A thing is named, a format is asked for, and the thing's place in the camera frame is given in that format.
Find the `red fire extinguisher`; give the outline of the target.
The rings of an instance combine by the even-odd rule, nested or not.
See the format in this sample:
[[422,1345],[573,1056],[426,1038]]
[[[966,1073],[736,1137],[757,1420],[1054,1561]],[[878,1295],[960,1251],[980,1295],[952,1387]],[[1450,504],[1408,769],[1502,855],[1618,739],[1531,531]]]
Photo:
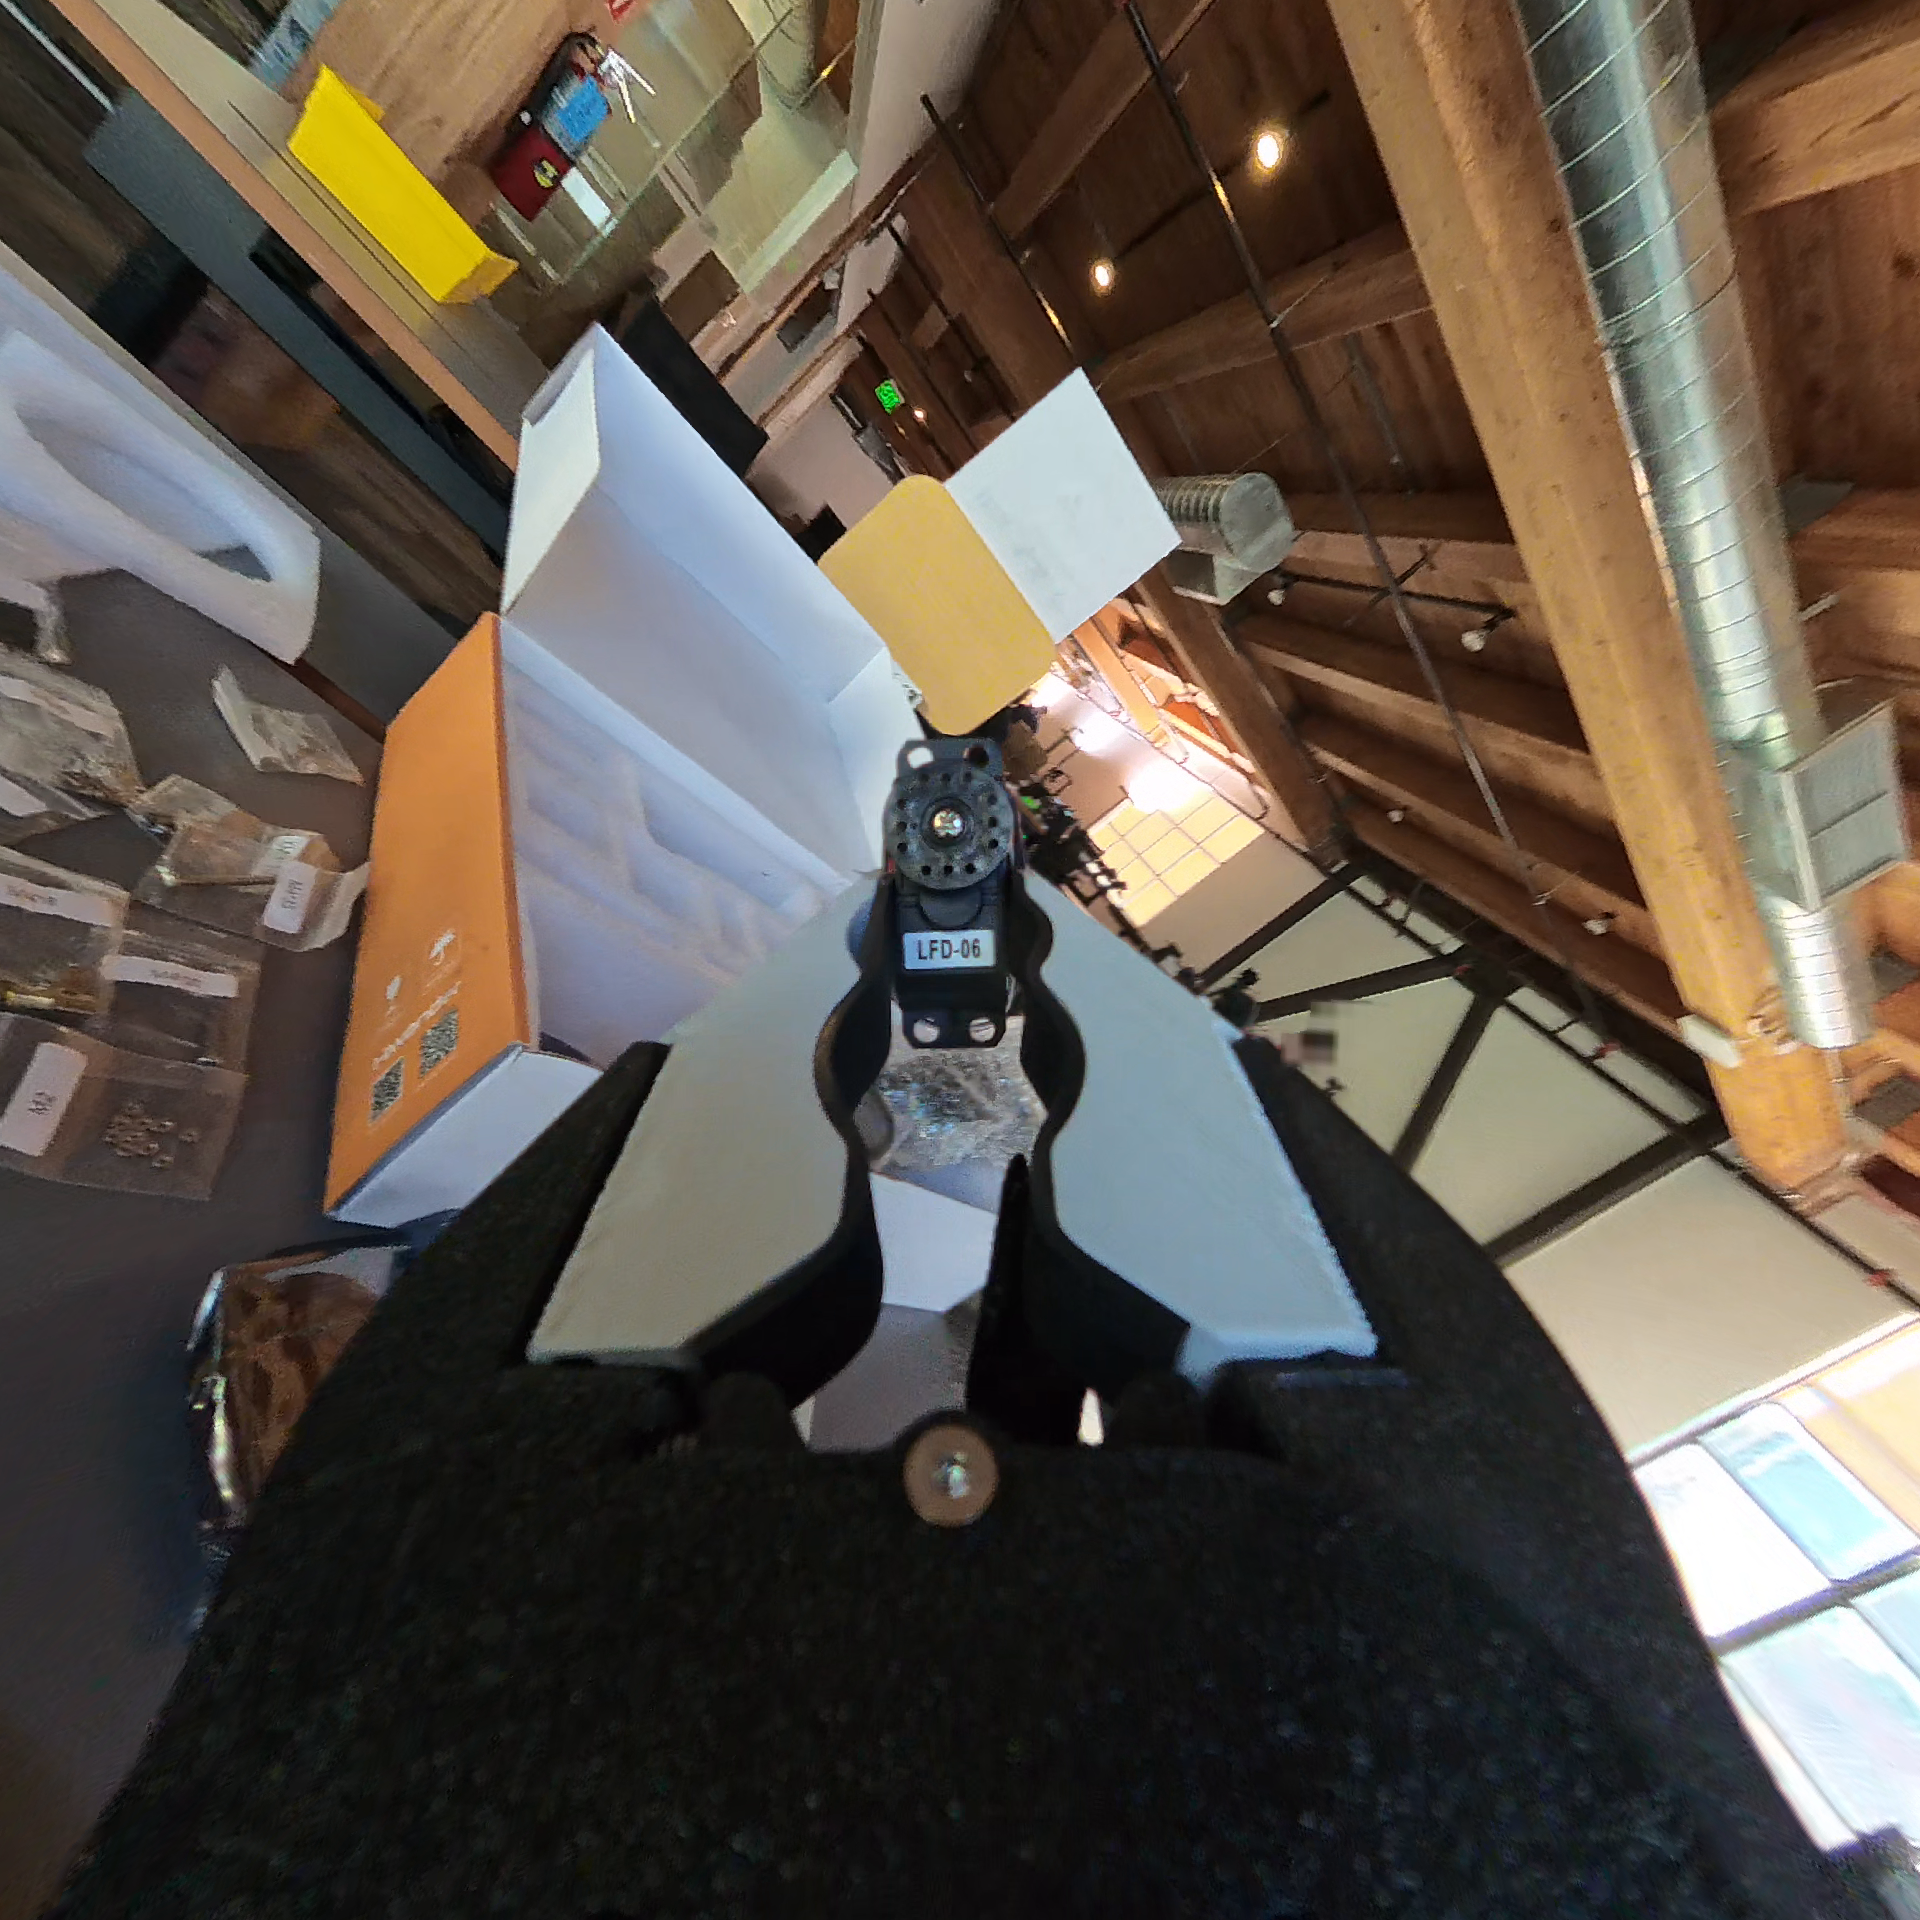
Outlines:
[[590,31],[567,35],[516,108],[490,164],[503,206],[530,223],[559,191],[576,160],[613,110],[603,80],[607,45]]

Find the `small black round-horn servo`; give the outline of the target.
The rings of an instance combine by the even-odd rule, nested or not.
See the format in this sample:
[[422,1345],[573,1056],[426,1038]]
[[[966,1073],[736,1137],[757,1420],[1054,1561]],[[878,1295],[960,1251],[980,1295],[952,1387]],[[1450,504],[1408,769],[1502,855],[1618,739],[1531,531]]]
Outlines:
[[1023,1011],[1016,795],[984,735],[909,740],[879,816],[893,998],[911,1049],[992,1049]]

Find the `white foam insert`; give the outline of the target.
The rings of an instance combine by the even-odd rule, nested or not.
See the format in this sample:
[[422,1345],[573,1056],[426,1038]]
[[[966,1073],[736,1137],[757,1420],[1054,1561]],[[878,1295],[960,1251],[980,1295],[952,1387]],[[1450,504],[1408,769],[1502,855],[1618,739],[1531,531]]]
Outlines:
[[515,628],[501,694],[544,1039],[595,1065],[664,1039],[845,892],[845,870]]

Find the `spread of hardware bags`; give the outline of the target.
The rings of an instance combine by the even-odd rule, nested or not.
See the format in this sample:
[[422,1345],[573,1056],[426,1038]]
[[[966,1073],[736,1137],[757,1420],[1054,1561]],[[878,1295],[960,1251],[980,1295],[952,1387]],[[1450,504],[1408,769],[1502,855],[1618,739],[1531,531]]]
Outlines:
[[4,645],[4,1171],[211,1198],[248,1087],[264,952],[339,942],[371,863],[211,787],[147,781],[69,669],[63,615]]

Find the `yellow plastic bin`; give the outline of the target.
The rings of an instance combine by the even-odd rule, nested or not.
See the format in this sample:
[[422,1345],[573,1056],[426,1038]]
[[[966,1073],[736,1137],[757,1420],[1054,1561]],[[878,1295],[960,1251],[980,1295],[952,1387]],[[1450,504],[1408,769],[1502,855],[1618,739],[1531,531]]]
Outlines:
[[492,248],[384,131],[376,110],[319,67],[287,139],[298,167],[432,303],[490,299],[519,262]]

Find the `bubble wrap pouch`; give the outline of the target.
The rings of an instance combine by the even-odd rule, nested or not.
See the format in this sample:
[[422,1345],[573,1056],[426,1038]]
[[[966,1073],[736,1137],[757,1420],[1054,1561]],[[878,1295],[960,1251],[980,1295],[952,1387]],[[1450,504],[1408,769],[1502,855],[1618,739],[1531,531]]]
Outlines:
[[886,1063],[875,1095],[888,1119],[878,1167],[895,1176],[1004,1167],[1031,1150],[1044,1121],[1016,1046],[908,1049]]

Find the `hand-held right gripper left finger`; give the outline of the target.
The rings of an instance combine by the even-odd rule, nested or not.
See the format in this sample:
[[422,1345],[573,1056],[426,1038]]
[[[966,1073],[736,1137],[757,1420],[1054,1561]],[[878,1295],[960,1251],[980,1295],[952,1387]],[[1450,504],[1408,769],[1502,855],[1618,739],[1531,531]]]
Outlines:
[[762,1375],[789,1403],[847,1367],[879,1311],[856,1109],[893,1043],[888,937],[864,877],[670,1032],[530,1363]]

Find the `orange and white cardboard box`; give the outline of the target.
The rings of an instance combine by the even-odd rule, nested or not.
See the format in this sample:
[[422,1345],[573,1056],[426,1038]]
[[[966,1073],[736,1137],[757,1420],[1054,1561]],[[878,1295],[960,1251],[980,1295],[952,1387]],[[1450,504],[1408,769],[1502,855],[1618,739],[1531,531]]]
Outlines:
[[520,416],[495,615],[390,720],[374,789],[325,1208],[466,1206],[603,1070],[536,1031],[501,631],[744,800],[847,886],[920,717],[957,734],[1178,535],[1083,372],[951,481],[908,477],[820,564],[588,332]]

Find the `wooden-topped desk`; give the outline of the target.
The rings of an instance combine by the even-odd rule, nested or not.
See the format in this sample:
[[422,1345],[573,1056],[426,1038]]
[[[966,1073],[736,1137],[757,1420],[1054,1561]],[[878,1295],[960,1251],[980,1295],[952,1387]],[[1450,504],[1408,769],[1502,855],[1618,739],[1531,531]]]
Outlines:
[[508,469],[547,368],[487,299],[437,303],[285,149],[298,108],[157,3],[54,11]]

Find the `glass partition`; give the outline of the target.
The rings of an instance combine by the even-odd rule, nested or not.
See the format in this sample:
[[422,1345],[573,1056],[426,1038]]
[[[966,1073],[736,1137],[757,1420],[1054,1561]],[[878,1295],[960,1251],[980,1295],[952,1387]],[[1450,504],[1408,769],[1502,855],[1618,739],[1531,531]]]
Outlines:
[[712,256],[754,294],[850,190],[856,4],[635,4],[590,169],[661,272]]

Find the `white foam cutout piece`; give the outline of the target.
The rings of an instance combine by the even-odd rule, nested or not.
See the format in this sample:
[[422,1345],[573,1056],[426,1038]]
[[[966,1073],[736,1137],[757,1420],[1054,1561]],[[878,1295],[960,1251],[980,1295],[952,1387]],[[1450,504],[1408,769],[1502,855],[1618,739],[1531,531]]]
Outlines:
[[258,651],[303,656],[319,536],[235,460],[21,328],[3,347],[4,581],[126,572]]

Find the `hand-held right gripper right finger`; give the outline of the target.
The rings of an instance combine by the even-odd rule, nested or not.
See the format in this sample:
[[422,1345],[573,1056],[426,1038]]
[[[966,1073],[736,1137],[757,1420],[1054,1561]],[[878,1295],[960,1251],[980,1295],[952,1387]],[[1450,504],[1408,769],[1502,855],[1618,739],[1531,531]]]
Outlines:
[[1242,1032],[1043,880],[984,880],[966,905],[1043,1107],[1000,1193],[966,1405],[1076,1420],[1086,1391],[1164,1375],[1207,1395],[1244,1364],[1372,1373],[1378,1332]]

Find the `black steel truss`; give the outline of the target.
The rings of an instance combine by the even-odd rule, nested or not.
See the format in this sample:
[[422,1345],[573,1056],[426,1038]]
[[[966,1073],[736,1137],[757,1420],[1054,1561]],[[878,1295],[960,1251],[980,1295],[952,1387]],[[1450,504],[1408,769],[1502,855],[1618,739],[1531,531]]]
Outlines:
[[1360,998],[1314,998],[1262,1032],[1300,1039],[1306,1077],[1495,1257],[1728,1187],[1722,1125],[1699,1095],[1604,1049],[1504,960],[1495,932],[1455,934],[1423,892],[1403,900],[1366,870],[1328,881],[1262,835],[1150,928],[1203,969],[1270,921],[1279,931],[1227,966],[1250,969],[1262,1000],[1455,961]]

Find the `grey desk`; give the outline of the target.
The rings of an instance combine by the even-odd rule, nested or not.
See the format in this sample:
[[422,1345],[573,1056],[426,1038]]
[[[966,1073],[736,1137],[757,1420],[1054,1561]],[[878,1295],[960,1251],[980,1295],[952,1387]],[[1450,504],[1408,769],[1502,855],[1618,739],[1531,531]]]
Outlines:
[[[186,774],[275,825],[368,849],[376,742],[335,717],[368,783],[255,774],[212,713],[319,699],[253,645],[122,572],[62,590],[76,668],[128,720],[147,780]],[[132,1766],[203,1600],[186,1337],[215,1269],[333,1237],[323,1216],[352,932],[267,950],[247,1100],[206,1203],[4,1171],[4,1916],[36,1916]]]

